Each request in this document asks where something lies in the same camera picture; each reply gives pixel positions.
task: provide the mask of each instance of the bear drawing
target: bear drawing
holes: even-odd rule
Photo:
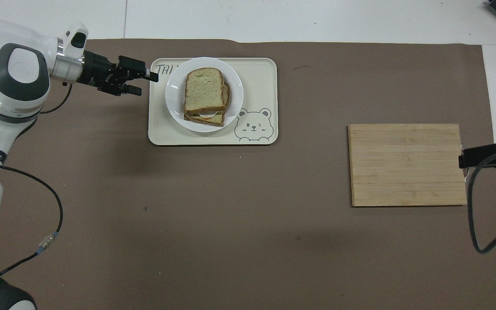
[[[262,108],[259,112],[248,112],[241,108],[236,122],[235,135],[239,141],[269,141],[273,136],[273,126],[271,126],[271,111]]]

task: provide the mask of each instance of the white plate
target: white plate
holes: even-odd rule
[[[230,102],[229,107],[225,111],[225,120],[223,127],[211,126],[206,124],[199,124],[183,119],[185,112],[185,83],[187,74],[191,71],[200,68],[216,68],[223,74],[223,79],[227,82],[230,88]],[[242,82],[236,71],[225,62],[211,57],[193,58],[185,61],[171,74],[166,84],[166,105],[171,116],[181,126],[197,131],[197,132],[212,132],[220,130],[229,125],[240,112],[242,108],[242,100],[244,99],[244,89]]]

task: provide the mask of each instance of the white table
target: white table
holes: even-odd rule
[[[484,46],[496,142],[496,16],[488,12],[484,3],[485,0],[1,0],[0,19],[60,37],[72,21],[80,20],[88,26],[91,39],[479,44]],[[470,242],[470,236],[460,237]]]

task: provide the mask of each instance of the tray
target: tray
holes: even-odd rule
[[[277,66],[268,58],[220,58],[239,75],[244,101],[236,120],[214,132],[195,132],[179,125],[166,107],[165,88],[174,69],[188,58],[156,59],[150,70],[159,81],[150,82],[148,137],[158,146],[269,145],[278,136]],[[248,131],[261,124],[265,131]]]

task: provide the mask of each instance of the wooden cutting board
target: wooden cutting board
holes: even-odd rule
[[[348,126],[352,204],[466,204],[458,124]]]

